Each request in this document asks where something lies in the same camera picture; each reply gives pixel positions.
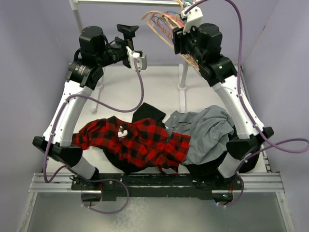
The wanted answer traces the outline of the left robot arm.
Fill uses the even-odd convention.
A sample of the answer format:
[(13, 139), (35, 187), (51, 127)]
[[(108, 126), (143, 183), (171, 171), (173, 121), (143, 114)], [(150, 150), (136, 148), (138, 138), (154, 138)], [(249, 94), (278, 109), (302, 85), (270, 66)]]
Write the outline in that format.
[(83, 178), (82, 183), (88, 189), (95, 189), (99, 185), (97, 168), (83, 157), (80, 147), (72, 145), (75, 125), (87, 100), (100, 102), (92, 98), (91, 94), (103, 76), (105, 67), (122, 62), (137, 73), (147, 67), (146, 57), (142, 55), (142, 51), (135, 51), (133, 45), (139, 26), (118, 24), (116, 27), (124, 37), (115, 37), (111, 42), (101, 27), (89, 26), (82, 30), (79, 37), (80, 47), (69, 65), (55, 115), (43, 136), (33, 139), (32, 144), (44, 153), (42, 169), (47, 183), (50, 182), (46, 176), (47, 160), (52, 158)]

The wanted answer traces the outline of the cream plastic hanger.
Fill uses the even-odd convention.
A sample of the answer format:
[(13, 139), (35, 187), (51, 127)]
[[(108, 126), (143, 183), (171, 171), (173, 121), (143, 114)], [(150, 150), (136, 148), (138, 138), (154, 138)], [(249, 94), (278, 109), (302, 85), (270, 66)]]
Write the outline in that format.
[(180, 16), (170, 12), (152, 10), (145, 13), (142, 18), (147, 26), (172, 50), (174, 50), (172, 30), (176, 27), (184, 26), (180, 21)]

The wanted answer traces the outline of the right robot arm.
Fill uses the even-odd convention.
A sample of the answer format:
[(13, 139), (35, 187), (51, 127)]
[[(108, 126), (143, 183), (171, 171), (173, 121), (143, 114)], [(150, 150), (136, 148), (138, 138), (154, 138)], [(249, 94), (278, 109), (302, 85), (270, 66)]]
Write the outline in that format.
[(192, 26), (189, 31), (172, 31), (175, 54), (189, 55), (197, 63), (199, 73), (218, 94), (234, 121), (237, 136), (227, 143), (227, 155), (219, 165), (215, 185), (226, 189), (232, 183), (244, 158), (270, 138), (274, 131), (256, 116), (243, 90), (238, 86), (233, 62), (221, 55), (223, 35), (215, 24)]

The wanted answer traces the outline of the red black plaid shirt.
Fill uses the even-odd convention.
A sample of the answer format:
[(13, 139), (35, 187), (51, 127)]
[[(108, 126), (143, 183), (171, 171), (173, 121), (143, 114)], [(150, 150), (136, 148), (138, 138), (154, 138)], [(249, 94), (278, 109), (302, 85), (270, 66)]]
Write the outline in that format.
[(118, 160), (127, 160), (140, 168), (158, 167), (164, 174), (177, 174), (185, 160), (191, 137), (167, 131), (150, 118), (135, 123), (115, 116), (87, 123), (72, 136), (72, 144), (107, 149)]

